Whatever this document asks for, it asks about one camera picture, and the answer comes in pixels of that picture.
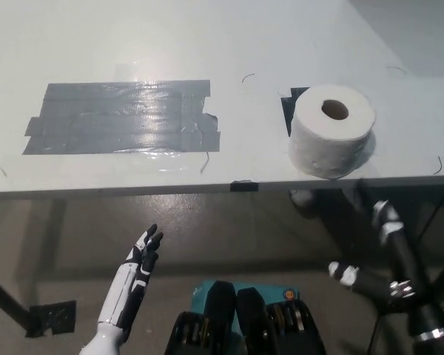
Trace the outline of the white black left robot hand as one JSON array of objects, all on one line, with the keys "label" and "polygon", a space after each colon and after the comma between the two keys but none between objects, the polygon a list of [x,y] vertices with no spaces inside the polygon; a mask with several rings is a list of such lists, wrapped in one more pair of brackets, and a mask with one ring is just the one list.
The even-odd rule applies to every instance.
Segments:
[{"label": "white black left robot hand", "polygon": [[164,236],[151,225],[135,242],[120,264],[97,321],[94,337],[81,354],[119,354],[128,340],[132,325],[148,288]]}]

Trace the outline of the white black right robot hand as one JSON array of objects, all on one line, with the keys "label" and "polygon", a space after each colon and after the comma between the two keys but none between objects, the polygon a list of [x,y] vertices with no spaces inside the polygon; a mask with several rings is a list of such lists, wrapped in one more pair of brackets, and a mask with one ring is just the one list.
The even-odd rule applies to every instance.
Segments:
[{"label": "white black right robot hand", "polygon": [[329,276],[387,314],[407,314],[408,332],[415,342],[444,339],[444,310],[435,300],[431,281],[397,210],[389,200],[376,196],[364,180],[358,181],[355,191],[387,254],[392,279],[339,261],[329,264]]}]

